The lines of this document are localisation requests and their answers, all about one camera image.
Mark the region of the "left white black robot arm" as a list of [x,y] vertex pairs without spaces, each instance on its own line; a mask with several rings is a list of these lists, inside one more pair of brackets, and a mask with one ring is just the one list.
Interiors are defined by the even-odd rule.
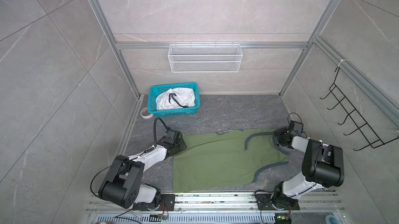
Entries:
[[137,155],[117,156],[107,169],[97,197],[125,209],[145,207],[156,210],[162,204],[160,189],[142,183],[150,167],[187,149],[180,131],[168,129],[151,148]]

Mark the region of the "green tank top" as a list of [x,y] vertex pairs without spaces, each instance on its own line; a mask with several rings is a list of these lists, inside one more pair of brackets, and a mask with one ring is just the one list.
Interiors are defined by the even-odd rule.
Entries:
[[274,129],[193,134],[183,140],[186,150],[173,157],[175,193],[249,184],[264,170],[289,162]]

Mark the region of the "teal plastic basket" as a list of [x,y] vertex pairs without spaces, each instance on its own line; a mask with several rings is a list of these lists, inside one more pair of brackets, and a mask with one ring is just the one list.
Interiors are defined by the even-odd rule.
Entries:
[[157,117],[195,114],[201,105],[196,83],[153,86],[148,98],[148,112]]

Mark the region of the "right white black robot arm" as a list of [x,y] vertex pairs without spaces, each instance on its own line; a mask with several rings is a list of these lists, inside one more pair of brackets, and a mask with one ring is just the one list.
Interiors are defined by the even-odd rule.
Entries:
[[287,127],[274,132],[263,132],[251,137],[273,135],[273,144],[304,153],[301,172],[275,186],[272,193],[254,193],[258,209],[299,210],[298,200],[314,190],[339,187],[345,180],[343,150],[334,145],[303,137],[303,123],[291,120]]

